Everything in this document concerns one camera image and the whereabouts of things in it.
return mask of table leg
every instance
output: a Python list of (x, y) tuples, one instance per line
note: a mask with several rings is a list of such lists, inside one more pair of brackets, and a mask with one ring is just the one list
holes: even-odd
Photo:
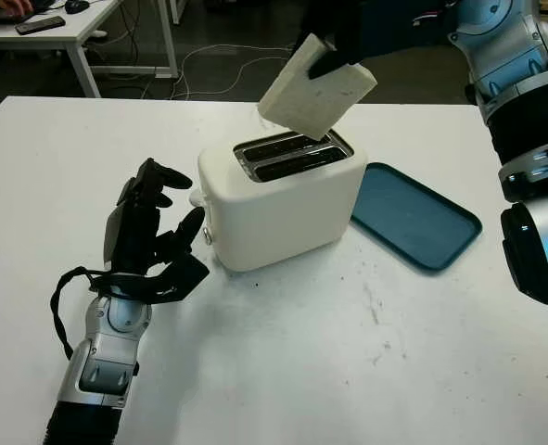
[(177, 58), (174, 54), (174, 43), (172, 42), (171, 23), (169, 21), (169, 9), (166, 6), (166, 0), (157, 0), (159, 6), (160, 22), (162, 25), (162, 35), (164, 37), (164, 47), (169, 59), (169, 67), (173, 78), (179, 77), (177, 69)]
[(76, 71), (76, 76), (78, 76), (78, 81), (86, 97), (100, 97), (95, 78), (90, 71), (88, 60), (86, 60), (82, 47), (78, 44), (67, 44), (66, 51), (68, 52), (68, 56), (70, 56), (71, 65)]

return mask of computer mouse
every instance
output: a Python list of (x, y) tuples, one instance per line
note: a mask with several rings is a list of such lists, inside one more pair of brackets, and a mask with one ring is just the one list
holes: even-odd
[(90, 7), (90, 3), (85, 0), (68, 0), (65, 8), (68, 14), (78, 14)]

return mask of desk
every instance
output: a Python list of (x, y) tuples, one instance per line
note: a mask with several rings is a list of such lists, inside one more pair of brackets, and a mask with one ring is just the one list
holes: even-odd
[(70, 56), (71, 64), (76, 71), (78, 81), (87, 97), (100, 97), (96, 86), (94, 72), (135, 72), (137, 74), (163, 75), (168, 71), (170, 77), (178, 75), (174, 45), (172, 42), (171, 29), (169, 28), (168, 10), (166, 0), (158, 0), (159, 13), (161, 15), (162, 31), (165, 38), (165, 46), (169, 59), (169, 68), (163, 67), (98, 67), (91, 70), (82, 45), (90, 34), (108, 18), (108, 16), (121, 4), (121, 0), (103, 0), (93, 3), (88, 9), (78, 14), (67, 14), (64, 9), (51, 11), (48, 15), (34, 16), (28, 21), (41, 20), (52, 16), (61, 16), (66, 20), (66, 26), (36, 32), (28, 35), (19, 35), (14, 25), (0, 25), (0, 49), (62, 49)]
[[(508, 205), (477, 109), (361, 105), (337, 130), (476, 213), (484, 233), (434, 277), (354, 227), (243, 274), (198, 238), (211, 274), (155, 308), (117, 444), (548, 444), (548, 308), (507, 271)], [(0, 445), (41, 442), (67, 365), (49, 298), (62, 273), (102, 266), (105, 221), (138, 166), (151, 156), (197, 183), (203, 148), (278, 132), (254, 104), (0, 105)], [(169, 193), (161, 231), (188, 195)], [(72, 343), (92, 297), (85, 280), (64, 290)]]

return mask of toaster knob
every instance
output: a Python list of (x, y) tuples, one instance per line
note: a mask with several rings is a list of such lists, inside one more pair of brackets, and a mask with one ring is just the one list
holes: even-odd
[(211, 243), (214, 242), (213, 238), (211, 237), (210, 229), (208, 227), (204, 227), (202, 229), (203, 232), (203, 239), (206, 242), (208, 246), (211, 246)]

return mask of black strap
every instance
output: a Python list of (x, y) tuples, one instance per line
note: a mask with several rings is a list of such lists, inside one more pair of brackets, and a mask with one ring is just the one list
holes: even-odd
[[(94, 280), (93, 275), (106, 275), (106, 274), (108, 274), (108, 272), (89, 271), (83, 266), (76, 267), (72, 271), (69, 271), (61, 275), (61, 278), (59, 278), (59, 282), (57, 283), (55, 292), (51, 296), (50, 305), (51, 305), (51, 312), (53, 313), (53, 324), (55, 325), (57, 336), (59, 337), (59, 341), (63, 345), (63, 350), (65, 351), (66, 357), (68, 357), (68, 360), (70, 360), (71, 356), (73, 355), (73, 348), (71, 347), (68, 341), (68, 334), (66, 333), (66, 328), (63, 325), (63, 322), (61, 321), (61, 317), (59, 317), (59, 297), (61, 295), (61, 289), (63, 289), (66, 286), (66, 284), (69, 283), (76, 276), (86, 275), (86, 278), (88, 278), (88, 281), (90, 282), (90, 286), (91, 286)], [(134, 368), (134, 375), (138, 374), (139, 369), (140, 369), (140, 365), (138, 362), (136, 362), (135, 368)]]

